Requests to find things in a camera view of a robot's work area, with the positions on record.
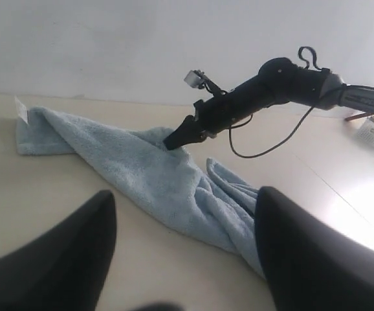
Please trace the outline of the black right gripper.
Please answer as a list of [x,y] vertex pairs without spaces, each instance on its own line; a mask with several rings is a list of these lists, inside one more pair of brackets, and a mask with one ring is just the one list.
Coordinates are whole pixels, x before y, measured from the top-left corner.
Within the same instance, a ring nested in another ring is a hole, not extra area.
[[188,115],[181,125],[163,140],[164,146],[168,150],[175,150],[189,144],[203,143],[207,138],[213,139],[214,134],[228,129],[269,104],[271,93],[264,90],[238,94],[231,92],[212,97],[205,102],[200,101],[194,104],[198,124],[193,115]]

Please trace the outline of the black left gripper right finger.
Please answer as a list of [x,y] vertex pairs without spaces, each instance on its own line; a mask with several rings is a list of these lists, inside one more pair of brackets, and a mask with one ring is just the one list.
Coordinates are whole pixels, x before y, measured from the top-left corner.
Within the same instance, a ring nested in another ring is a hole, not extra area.
[[274,187],[259,190],[254,234],[277,310],[374,310],[374,250]]

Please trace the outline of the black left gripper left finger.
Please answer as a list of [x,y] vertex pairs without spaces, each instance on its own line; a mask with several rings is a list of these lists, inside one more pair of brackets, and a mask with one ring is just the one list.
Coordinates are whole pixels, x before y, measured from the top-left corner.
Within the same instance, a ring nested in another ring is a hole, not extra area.
[[0,310],[95,310],[116,244],[115,197],[101,190],[0,258]]

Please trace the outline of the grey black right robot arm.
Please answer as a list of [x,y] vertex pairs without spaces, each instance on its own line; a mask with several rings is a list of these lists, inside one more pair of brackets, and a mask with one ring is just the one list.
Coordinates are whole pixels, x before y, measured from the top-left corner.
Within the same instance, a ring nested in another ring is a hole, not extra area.
[[341,106],[374,115],[374,87],[345,84],[330,69],[299,67],[288,58],[269,60],[256,76],[229,92],[200,70],[190,71],[184,81],[192,88],[207,90],[212,97],[194,103],[194,115],[188,115],[165,138],[168,150],[214,138],[262,109],[290,102],[322,110]]

